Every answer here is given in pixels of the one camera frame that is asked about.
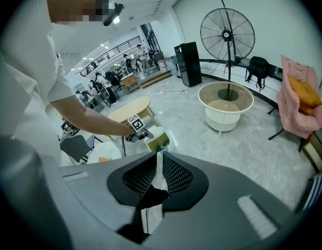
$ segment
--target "black cabinet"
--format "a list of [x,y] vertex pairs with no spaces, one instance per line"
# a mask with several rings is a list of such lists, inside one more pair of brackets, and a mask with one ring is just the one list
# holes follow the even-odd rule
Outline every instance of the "black cabinet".
[[175,47],[182,80],[186,86],[192,87],[202,82],[197,44],[187,43]]

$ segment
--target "fan guard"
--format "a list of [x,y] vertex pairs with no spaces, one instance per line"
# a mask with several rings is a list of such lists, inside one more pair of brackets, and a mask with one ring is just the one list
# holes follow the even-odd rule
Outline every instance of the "fan guard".
[[250,21],[240,12],[230,8],[218,8],[208,13],[200,27],[203,46],[216,59],[229,61],[228,46],[230,43],[230,61],[240,61],[252,51],[255,34]]

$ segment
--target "tiled floor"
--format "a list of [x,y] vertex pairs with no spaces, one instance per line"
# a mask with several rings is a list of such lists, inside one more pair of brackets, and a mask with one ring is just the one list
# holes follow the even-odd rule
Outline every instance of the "tiled floor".
[[[170,77],[132,94],[123,90],[119,102],[110,111],[149,96],[155,118],[173,138],[178,153],[236,169],[294,209],[307,180],[314,174],[310,162],[298,152],[299,138],[284,132],[268,141],[268,137],[281,129],[281,121],[278,111],[268,115],[272,107],[257,97],[253,107],[241,116],[238,126],[218,137],[218,132],[205,122],[204,107],[197,97],[200,88],[210,82],[207,79],[184,92],[158,93],[188,89],[181,79]],[[149,118],[144,121],[147,126],[152,124]],[[121,149],[120,138],[115,140]],[[147,148],[139,141],[126,143],[126,151],[127,155],[133,155]]]

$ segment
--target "hand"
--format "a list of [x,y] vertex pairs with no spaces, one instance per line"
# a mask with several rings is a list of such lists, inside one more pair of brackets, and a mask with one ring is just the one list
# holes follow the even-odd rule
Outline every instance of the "hand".
[[125,135],[125,138],[128,139],[131,135],[134,135],[136,132],[131,126],[126,126],[127,127],[127,132]]

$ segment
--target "glass railing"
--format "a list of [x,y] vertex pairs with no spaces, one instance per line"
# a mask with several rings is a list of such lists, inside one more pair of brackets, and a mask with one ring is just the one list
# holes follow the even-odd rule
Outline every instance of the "glass railing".
[[97,67],[106,63],[106,61],[110,60],[112,57],[117,56],[119,53],[124,52],[127,49],[131,48],[132,46],[136,46],[139,43],[141,43],[141,39],[140,39],[140,36],[137,36],[120,45],[117,45],[113,49],[108,50],[106,53],[96,58],[88,66],[86,66],[81,72],[76,74],[81,74],[81,76],[86,77],[93,70],[95,70]]

